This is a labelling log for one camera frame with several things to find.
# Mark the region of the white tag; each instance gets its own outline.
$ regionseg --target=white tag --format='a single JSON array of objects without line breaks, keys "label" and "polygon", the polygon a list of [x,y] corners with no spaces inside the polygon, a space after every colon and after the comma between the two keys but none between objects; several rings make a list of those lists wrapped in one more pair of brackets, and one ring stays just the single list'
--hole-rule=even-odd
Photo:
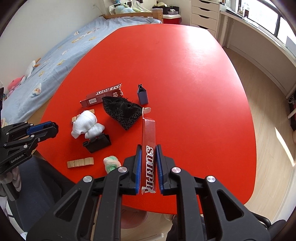
[{"label": "white tag", "polygon": [[150,107],[146,107],[146,108],[143,107],[143,109],[142,109],[142,115],[148,114],[150,112],[151,112],[151,108]]},{"label": "white tag", "polygon": [[96,102],[96,98],[94,98],[94,99],[90,99],[90,100],[89,100],[89,103],[90,103],[90,104],[95,103],[95,102]]},{"label": "white tag", "polygon": [[156,193],[156,191],[153,191],[147,187],[142,187],[141,188],[141,193],[144,194],[144,193],[147,193],[147,192],[150,192],[150,193]]}]

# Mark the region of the dark pants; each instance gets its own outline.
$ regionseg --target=dark pants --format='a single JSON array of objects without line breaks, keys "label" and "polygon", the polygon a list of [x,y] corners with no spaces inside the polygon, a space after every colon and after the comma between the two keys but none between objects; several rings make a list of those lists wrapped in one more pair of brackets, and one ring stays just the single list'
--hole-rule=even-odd
[{"label": "dark pants", "polygon": [[[204,233],[204,237],[205,240],[207,240],[207,232],[205,229],[205,220],[203,217],[201,217],[202,219],[202,229],[203,229],[203,233]],[[178,219],[177,219],[177,215],[174,217],[173,221],[172,221],[173,225],[172,228],[170,229],[170,231],[168,232],[166,241],[178,241]]]},{"label": "dark pants", "polygon": [[19,168],[22,189],[15,202],[23,230],[27,232],[75,184],[36,156]]}]

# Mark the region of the red container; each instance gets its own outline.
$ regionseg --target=red container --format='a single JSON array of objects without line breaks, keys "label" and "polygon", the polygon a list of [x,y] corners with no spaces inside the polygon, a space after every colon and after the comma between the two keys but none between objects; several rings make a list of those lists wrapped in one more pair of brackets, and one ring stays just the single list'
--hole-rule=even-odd
[{"label": "red container", "polygon": [[164,15],[163,16],[163,23],[167,24],[181,24],[182,18],[180,14],[176,15]]}]

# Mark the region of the brown box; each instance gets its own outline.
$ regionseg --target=brown box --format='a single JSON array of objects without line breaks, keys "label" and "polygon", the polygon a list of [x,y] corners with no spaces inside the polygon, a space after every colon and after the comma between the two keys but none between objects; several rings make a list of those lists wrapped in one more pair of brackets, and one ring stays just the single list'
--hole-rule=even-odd
[{"label": "brown box", "polygon": [[144,118],[151,108],[143,108],[141,193],[156,193],[155,120]]},{"label": "brown box", "polygon": [[105,96],[112,96],[112,97],[119,97],[119,96],[123,96],[123,93],[120,89],[121,87],[121,83],[115,86],[111,86],[107,89],[104,90],[100,90],[98,92],[94,92],[91,94],[88,94],[86,96],[85,100],[80,101],[80,104],[82,105],[82,107],[88,107],[94,104],[98,104],[102,102],[102,98]]}]

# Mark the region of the barcode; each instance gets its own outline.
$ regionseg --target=barcode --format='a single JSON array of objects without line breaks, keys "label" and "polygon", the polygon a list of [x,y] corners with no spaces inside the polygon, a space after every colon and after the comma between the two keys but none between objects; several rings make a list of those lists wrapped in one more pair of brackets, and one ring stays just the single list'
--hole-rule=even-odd
[{"label": "barcode", "polygon": [[90,99],[90,100],[89,100],[89,103],[90,103],[90,104],[95,103],[95,102],[96,102],[96,98],[94,98],[94,99]]}]

